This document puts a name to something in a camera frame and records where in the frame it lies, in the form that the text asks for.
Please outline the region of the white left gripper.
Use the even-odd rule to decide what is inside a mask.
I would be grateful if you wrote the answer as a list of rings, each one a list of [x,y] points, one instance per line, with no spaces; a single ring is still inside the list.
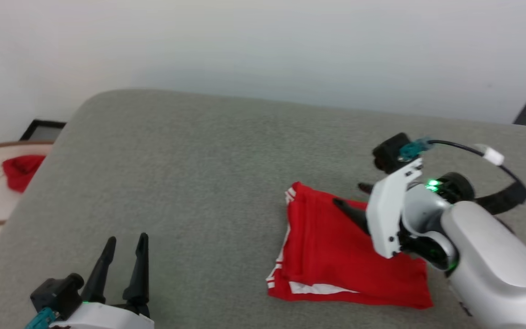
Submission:
[[[90,273],[79,305],[69,302],[49,308],[56,316],[51,329],[154,329],[149,302],[149,237],[141,233],[135,251],[136,262],[129,286],[123,292],[123,304],[105,304],[104,289],[116,248],[116,238],[109,237],[104,250]]]

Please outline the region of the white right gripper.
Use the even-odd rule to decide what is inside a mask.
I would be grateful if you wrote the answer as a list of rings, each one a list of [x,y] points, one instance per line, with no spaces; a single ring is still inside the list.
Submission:
[[[333,199],[338,210],[364,234],[371,235],[374,251],[386,259],[400,252],[397,234],[400,231],[405,194],[408,185],[422,175],[421,169],[422,158],[417,158],[375,185],[358,183],[359,190],[371,193],[366,211],[351,206],[344,199]]]

